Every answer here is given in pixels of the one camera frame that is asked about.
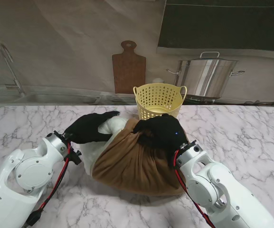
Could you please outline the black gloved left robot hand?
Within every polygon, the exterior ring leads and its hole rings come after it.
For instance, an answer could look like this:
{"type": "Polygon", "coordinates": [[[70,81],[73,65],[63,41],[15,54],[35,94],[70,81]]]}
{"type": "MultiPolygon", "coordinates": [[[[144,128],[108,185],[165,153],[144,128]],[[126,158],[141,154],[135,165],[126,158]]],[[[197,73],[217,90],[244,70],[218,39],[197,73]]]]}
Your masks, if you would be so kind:
{"type": "Polygon", "coordinates": [[[77,144],[107,142],[112,134],[100,133],[98,128],[107,120],[118,116],[120,112],[109,111],[103,114],[86,114],[78,118],[63,133],[65,140],[77,144]]]}

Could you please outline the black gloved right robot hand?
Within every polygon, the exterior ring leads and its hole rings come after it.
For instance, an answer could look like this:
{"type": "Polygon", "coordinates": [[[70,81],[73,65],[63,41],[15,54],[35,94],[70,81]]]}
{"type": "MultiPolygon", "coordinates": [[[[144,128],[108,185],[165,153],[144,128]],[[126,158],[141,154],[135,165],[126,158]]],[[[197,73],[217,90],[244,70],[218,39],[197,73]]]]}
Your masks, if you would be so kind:
{"type": "Polygon", "coordinates": [[[140,144],[167,152],[175,152],[182,145],[189,144],[178,119],[169,114],[140,120],[134,127],[133,133],[140,133],[138,139],[140,144]]]}

